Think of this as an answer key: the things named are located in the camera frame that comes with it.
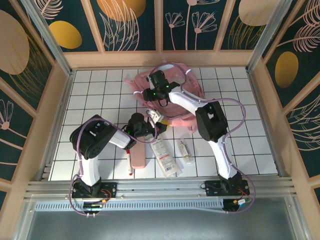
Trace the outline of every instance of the backpack strap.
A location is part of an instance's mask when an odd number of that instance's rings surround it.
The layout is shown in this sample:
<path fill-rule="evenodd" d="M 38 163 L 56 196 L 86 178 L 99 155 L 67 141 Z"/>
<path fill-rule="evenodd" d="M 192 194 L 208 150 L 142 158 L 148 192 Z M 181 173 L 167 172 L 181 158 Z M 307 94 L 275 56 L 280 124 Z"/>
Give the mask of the backpack strap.
<path fill-rule="evenodd" d="M 195 132 L 197 128 L 197 119 L 195 116 L 188 117 L 186 119 L 183 119 L 182 117 L 169 119 L 168 122 L 171 126 L 181 126 L 181 127 L 187 127 L 189 131 Z"/>
<path fill-rule="evenodd" d="M 129 85 L 131 85 L 132 83 L 133 83 L 133 81 L 131 81 L 129 78 L 125 78 L 124 80 L 123 80 L 123 82 L 125 82 L 126 84 L 129 84 Z"/>

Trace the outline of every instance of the white grid floor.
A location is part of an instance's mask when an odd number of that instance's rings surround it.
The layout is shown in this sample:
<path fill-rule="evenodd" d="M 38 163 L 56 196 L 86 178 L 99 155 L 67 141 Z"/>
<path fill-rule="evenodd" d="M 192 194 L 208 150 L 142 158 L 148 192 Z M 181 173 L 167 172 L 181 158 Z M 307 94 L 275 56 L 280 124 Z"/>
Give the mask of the white grid floor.
<path fill-rule="evenodd" d="M 145 113 L 122 80 L 133 79 L 145 69 L 77 71 L 71 96 L 64 116 L 59 142 L 52 164 L 50 181 L 70 180 L 79 171 L 76 153 L 69 142 L 70 134 L 82 123 L 98 114 L 122 127 L 133 113 Z M 192 68 L 203 87 L 206 99 L 233 98 L 245 105 L 245 124 L 229 138 L 231 152 L 240 170 L 248 175 L 278 174 L 270 146 L 259 115 L 257 104 L 244 67 Z M 221 102 L 230 128 L 242 119 L 241 107 L 233 102 Z M 176 139 L 185 138 L 195 156 L 195 163 L 187 165 L 180 158 Z M 169 127 L 163 138 L 176 162 L 182 168 L 178 177 L 217 176 L 217 165 L 209 144 L 198 132 L 191 134 L 185 127 Z M 150 146 L 145 150 L 146 168 L 136 169 L 128 176 L 126 152 L 108 144 L 99 155 L 99 172 L 102 179 L 163 178 Z"/>

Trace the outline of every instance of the dark blue wallpaper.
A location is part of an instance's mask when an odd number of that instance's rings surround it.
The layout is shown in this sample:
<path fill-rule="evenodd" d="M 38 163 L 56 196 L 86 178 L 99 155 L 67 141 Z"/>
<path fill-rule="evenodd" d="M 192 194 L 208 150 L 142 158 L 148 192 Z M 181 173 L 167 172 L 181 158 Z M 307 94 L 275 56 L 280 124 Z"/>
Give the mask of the dark blue wallpaper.
<path fill-rule="evenodd" d="M 163 50 L 213 50 L 225 6 L 225 0 L 164 0 Z"/>
<path fill-rule="evenodd" d="M 53 57 L 53 59 L 55 60 L 56 57 L 55 57 L 54 54 L 51 52 L 51 49 L 48 47 L 46 41 L 43 39 L 43 37 L 42 37 L 41 33 L 39 32 L 38 28 L 36 27 L 34 21 L 31 20 L 31 18 L 30 18 L 30 16 L 28 15 L 28 13 L 27 13 L 24 5 L 21 3 L 21 0 L 18 0 L 17 2 L 20 4 L 20 6 L 21 6 L 22 10 L 24 11 L 24 13 L 27 15 L 27 17 L 28 17 L 28 19 L 29 19 L 29 22 L 32 24 L 33 28 L 34 28 L 35 31 L 38 33 L 39 37 L 41 37 L 41 39 L 42 39 L 44 45 L 46 46 L 46 48 L 48 49 L 50 55 L 51 55 L 51 56 Z"/>
<path fill-rule="evenodd" d="M 286 115 L 309 177 L 320 174 L 320 85 Z"/>
<path fill-rule="evenodd" d="M 41 2 L 36 4 L 63 52 L 98 51 L 80 0 Z"/>
<path fill-rule="evenodd" d="M 320 71 L 320 5 L 313 3 L 304 2 L 266 63 L 283 107 Z"/>
<path fill-rule="evenodd" d="M 90 3 L 105 51 L 156 50 L 154 0 Z"/>
<path fill-rule="evenodd" d="M 0 178 L 12 180 L 33 118 L 0 90 Z"/>
<path fill-rule="evenodd" d="M 266 25 L 252 26 L 241 21 L 239 15 L 240 3 L 241 0 L 235 1 L 221 50 L 253 50 L 265 29 Z"/>
<path fill-rule="evenodd" d="M 0 54 L 0 79 L 2 78 L 34 109 L 38 108 L 52 65 L 36 40 L 28 31 L 8 0 L 0 1 L 0 36 L 6 36 L 6 54 Z"/>

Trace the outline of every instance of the pink bag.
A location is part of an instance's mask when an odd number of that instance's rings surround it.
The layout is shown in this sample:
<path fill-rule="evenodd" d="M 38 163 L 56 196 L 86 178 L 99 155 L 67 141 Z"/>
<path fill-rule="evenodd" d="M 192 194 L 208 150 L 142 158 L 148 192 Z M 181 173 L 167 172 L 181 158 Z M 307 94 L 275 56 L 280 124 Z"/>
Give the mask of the pink bag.
<path fill-rule="evenodd" d="M 186 72 L 189 68 L 183 63 L 177 63 L 182 67 L 184 72 Z M 145 89 L 150 88 L 150 83 L 146 80 L 147 76 L 153 69 L 146 70 L 142 73 L 139 73 L 133 81 L 125 78 L 124 82 L 130 85 L 132 92 L 135 91 L 143 91 Z M 164 72 L 165 78 L 168 80 L 169 83 L 177 82 L 181 84 L 185 77 L 182 72 L 177 67 L 171 67 L 169 69 L 161 69 Z M 183 85 L 183 89 L 186 91 L 200 97 L 204 98 L 204 92 L 199 85 L 198 79 L 196 75 L 190 71 L 187 75 L 186 84 Z M 191 132 L 195 132 L 197 130 L 197 121 L 196 117 L 184 109 L 183 107 L 169 102 L 167 106 L 166 101 L 161 101 L 161 106 L 158 101 L 145 101 L 142 94 L 135 94 L 138 102 L 149 109 L 158 110 L 159 113 L 164 117 L 164 120 L 169 122 L 169 124 L 173 127 L 187 127 Z"/>

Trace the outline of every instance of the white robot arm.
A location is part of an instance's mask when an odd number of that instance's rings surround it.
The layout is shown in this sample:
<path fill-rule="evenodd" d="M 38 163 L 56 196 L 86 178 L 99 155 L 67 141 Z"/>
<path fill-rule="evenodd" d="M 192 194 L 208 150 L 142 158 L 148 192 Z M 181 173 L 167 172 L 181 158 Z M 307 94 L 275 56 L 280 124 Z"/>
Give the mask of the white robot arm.
<path fill-rule="evenodd" d="M 182 92 L 179 86 L 176 86 L 171 90 L 171 92 L 169 93 L 169 98 L 171 103 L 180 105 L 181 107 L 185 108 L 190 113 L 192 113 L 193 115 L 196 115 L 196 111 L 199 108 L 203 108 L 207 105 L 207 103 L 195 101 L 194 99 L 198 99 L 198 100 L 204 100 L 204 99 L 201 99 L 191 93 L 186 93 L 186 91 Z M 224 135 L 220 136 L 217 142 L 209 140 L 208 143 L 210 144 L 213 154 L 215 156 L 219 175 L 224 179 L 230 179 L 237 174 L 237 171 L 232 166 L 230 166 L 230 164 L 227 161 L 227 157 L 223 149 L 223 143 L 222 143 L 223 137 Z M 235 160 L 231 155 L 231 151 L 228 146 L 228 143 L 226 143 L 226 150 L 231 162 L 234 164 Z"/>
<path fill-rule="evenodd" d="M 228 144 L 226 144 L 226 152 L 223 148 L 224 143 L 222 141 L 227 134 L 228 123 L 219 102 L 204 103 L 204 99 L 185 90 L 182 91 L 178 83 L 169 83 L 160 70 L 148 76 L 148 80 L 152 89 L 148 88 L 143 91 L 144 99 L 146 101 L 167 100 L 195 115 L 198 131 L 211 146 L 215 156 L 221 187 L 226 191 L 236 188 L 241 183 L 242 176 L 227 160 L 226 154 L 231 163 L 235 164 Z M 161 123 L 158 122 L 157 124 L 159 125 L 155 127 L 150 122 L 145 122 L 143 115 L 140 113 L 132 115 L 125 129 L 127 134 L 102 120 L 88 124 L 84 129 L 79 145 L 80 153 L 84 158 L 80 163 L 83 172 L 81 180 L 87 185 L 88 192 L 92 192 L 90 188 L 101 179 L 98 171 L 98 155 L 108 143 L 125 150 L 130 149 L 136 142 L 128 136 L 128 133 L 137 138 L 154 134 L 155 130 L 158 134 L 164 132 L 165 128 L 161 128 Z M 73 143 L 75 150 L 77 149 L 77 139 L 81 128 L 82 126 L 77 128 L 70 136 L 70 141 Z"/>

